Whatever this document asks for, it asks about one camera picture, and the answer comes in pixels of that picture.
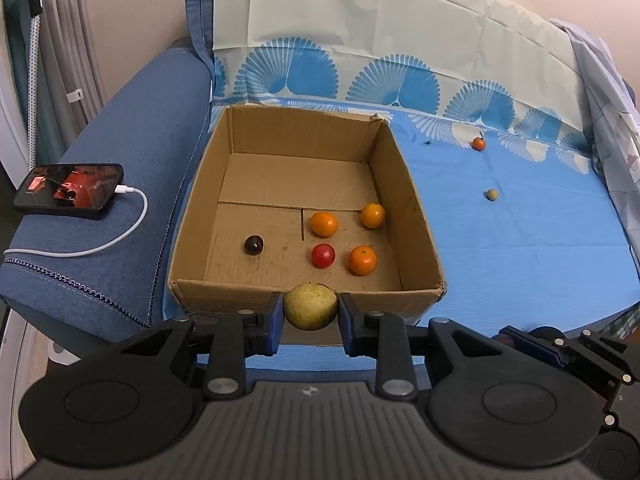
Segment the green plaid fabric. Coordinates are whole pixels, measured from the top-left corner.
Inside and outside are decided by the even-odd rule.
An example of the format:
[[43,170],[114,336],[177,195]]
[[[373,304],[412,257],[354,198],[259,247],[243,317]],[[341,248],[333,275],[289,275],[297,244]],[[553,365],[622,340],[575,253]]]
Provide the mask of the green plaid fabric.
[[604,327],[601,332],[624,339],[636,330],[638,324],[640,324],[640,301],[620,314],[620,316]]

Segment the white charging cable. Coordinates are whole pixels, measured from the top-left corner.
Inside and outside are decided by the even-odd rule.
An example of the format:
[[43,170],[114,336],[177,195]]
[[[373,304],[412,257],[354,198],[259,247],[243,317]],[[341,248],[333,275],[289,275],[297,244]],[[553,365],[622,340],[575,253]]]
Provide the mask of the white charging cable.
[[135,231],[136,228],[140,225],[140,223],[145,219],[146,208],[148,207],[148,201],[146,199],[146,195],[139,189],[136,189],[135,187],[116,186],[115,192],[116,193],[138,193],[142,197],[142,200],[144,201],[144,205],[142,207],[142,213],[140,213],[140,218],[136,220],[136,223],[133,224],[129,229],[124,231],[120,236],[111,240],[111,242],[107,242],[104,245],[101,245],[100,247],[96,247],[94,249],[79,251],[78,253],[48,253],[47,251],[36,251],[34,249],[7,249],[3,254],[21,253],[21,254],[37,254],[38,256],[50,256],[51,258],[75,258],[76,256],[88,256],[89,254],[95,254],[99,251],[103,251],[111,247],[112,245],[117,244],[119,241],[124,240],[124,238],[126,238],[133,231]]

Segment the smartphone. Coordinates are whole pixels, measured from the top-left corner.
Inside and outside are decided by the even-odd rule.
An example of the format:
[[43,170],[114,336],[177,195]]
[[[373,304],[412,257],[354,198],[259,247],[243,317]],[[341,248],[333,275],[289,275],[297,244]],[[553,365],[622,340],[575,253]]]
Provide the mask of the smartphone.
[[124,170],[119,164],[48,164],[33,168],[14,199],[18,211],[100,218]]

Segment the black fruit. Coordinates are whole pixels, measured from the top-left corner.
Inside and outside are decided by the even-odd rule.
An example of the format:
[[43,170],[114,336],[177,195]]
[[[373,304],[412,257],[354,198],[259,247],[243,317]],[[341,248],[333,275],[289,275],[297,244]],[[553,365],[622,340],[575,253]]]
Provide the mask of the black fruit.
[[249,236],[244,241],[244,250],[246,251],[247,254],[250,254],[251,256],[260,254],[263,249],[264,249],[264,242],[262,241],[262,238],[260,238],[258,235]]

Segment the red fruit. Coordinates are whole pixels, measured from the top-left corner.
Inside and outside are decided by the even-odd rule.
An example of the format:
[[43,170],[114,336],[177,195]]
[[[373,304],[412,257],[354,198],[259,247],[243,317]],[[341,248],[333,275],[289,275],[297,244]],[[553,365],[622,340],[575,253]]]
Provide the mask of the red fruit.
[[476,152],[481,152],[486,148],[486,142],[482,137],[476,137],[471,141],[471,147],[476,150]]
[[324,269],[335,260],[335,250],[329,244],[318,244],[311,251],[311,261],[316,267]]

